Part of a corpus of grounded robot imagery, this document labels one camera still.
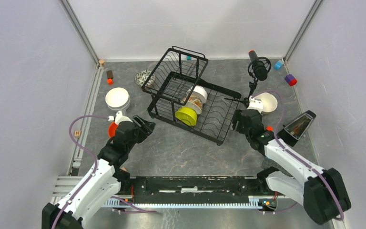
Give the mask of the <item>orange bowl rack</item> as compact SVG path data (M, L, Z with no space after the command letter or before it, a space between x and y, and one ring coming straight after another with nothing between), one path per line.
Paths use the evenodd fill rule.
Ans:
M109 136L109 138L112 138L112 137L114 137L116 135L117 128L118 128L118 125L115 122L112 122L109 125L109 128L108 128L108 136Z

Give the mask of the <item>white bowl grey rim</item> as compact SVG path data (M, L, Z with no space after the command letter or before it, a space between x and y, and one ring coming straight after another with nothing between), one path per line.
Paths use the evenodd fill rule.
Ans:
M125 104L123 104L123 105L121 105L119 107L113 107L113 106L110 106L110 105L108 105L108 107L111 110L115 111L115 112L122 111L123 113L125 113L126 110L129 108L130 103L131 103L130 101L127 101Z

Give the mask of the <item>beige ceramic bowl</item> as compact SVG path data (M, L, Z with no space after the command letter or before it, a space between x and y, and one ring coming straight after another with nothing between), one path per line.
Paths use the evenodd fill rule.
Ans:
M263 114L268 114L275 111L278 107L278 101L274 95L271 93L262 93L258 95L258 99L260 99L263 103Z

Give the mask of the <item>lime green bowl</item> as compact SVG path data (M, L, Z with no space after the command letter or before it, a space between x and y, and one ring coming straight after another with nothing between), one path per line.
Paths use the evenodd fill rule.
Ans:
M196 126L197 113L189 107L181 107L175 112L175 117L188 126Z

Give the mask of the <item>black wire dish rack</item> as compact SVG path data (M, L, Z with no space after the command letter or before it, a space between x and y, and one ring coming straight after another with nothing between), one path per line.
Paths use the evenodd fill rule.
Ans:
M208 59L200 52L178 46L167 49L141 88L152 97L147 111L152 118L222 145L238 107L239 92L208 83L202 75ZM178 109L189 106L190 97L202 105L195 125L178 119Z

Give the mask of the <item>pink floral bowl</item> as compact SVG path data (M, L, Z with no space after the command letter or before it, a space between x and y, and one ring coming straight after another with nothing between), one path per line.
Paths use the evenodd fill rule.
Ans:
M138 86L145 85L146 87L152 87L153 83L156 81L156 77L153 75L150 77L151 71L143 70L135 75L135 83Z

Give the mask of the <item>patterned cream bowl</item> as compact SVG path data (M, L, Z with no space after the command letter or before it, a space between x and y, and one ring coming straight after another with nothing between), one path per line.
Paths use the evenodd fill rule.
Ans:
M203 103L198 96L191 96L184 107L193 109L197 115L200 115L203 110Z

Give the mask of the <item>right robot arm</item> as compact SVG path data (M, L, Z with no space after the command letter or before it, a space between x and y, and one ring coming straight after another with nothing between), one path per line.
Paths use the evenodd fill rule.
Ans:
M289 148L273 131L265 129L262 116L255 109L234 113L233 130L244 134L251 148L278 163L290 176L277 169L266 169L256 182L263 195L272 191L284 194L304 207L319 225L333 219L342 221L351 208L343 178L334 168L324 169Z

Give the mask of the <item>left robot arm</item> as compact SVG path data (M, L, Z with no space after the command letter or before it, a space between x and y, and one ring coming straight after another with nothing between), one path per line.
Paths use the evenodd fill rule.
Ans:
M101 116L115 123L117 129L81 181L57 204L48 203L42 210L43 229L82 229L104 203L131 188L130 174L121 169L132 148L149 137L156 124L135 115Z

